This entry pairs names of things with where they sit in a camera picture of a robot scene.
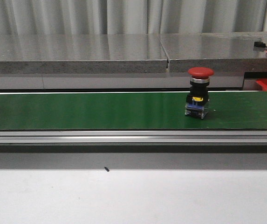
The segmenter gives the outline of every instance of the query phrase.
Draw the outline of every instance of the gray granite slab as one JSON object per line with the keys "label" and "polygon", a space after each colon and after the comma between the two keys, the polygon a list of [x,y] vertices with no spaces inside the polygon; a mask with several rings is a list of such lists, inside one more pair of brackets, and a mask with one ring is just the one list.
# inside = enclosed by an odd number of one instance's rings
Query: gray granite slab
{"label": "gray granite slab", "polygon": [[156,35],[0,35],[0,74],[163,73]]}
{"label": "gray granite slab", "polygon": [[254,47],[255,41],[267,45],[267,32],[226,34],[161,34],[170,72],[186,72],[191,67],[215,71],[267,71],[267,54]]}

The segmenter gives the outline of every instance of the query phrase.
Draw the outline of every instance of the gray curtain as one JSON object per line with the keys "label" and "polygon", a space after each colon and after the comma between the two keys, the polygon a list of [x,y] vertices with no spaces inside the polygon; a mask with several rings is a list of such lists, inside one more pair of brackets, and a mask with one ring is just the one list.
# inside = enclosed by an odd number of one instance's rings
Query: gray curtain
{"label": "gray curtain", "polygon": [[261,31],[267,0],[0,0],[0,34]]}

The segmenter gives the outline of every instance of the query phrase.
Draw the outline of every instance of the aluminum rail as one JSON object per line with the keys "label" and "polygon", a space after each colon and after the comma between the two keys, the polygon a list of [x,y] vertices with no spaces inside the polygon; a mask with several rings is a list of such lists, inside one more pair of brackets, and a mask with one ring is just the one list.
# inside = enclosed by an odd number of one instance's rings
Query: aluminum rail
{"label": "aluminum rail", "polygon": [[184,130],[184,131],[0,131],[0,144],[57,143],[149,143],[178,144],[261,144],[267,145],[267,130]]}

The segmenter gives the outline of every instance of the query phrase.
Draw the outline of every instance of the conveyor belt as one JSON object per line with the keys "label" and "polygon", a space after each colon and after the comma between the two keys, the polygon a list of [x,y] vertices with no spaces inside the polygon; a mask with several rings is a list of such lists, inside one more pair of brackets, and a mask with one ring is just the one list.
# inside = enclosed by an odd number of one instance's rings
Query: conveyor belt
{"label": "conveyor belt", "polygon": [[204,120],[186,94],[0,94],[0,143],[267,145],[267,92],[211,92]]}

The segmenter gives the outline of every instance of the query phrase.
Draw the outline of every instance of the small black object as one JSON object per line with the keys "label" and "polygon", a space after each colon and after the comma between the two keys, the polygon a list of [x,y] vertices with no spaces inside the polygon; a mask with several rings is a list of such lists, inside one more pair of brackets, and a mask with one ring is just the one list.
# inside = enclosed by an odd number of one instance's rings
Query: small black object
{"label": "small black object", "polygon": [[265,48],[266,44],[264,42],[262,42],[262,41],[255,41],[254,42],[254,46],[258,47],[258,48]]}

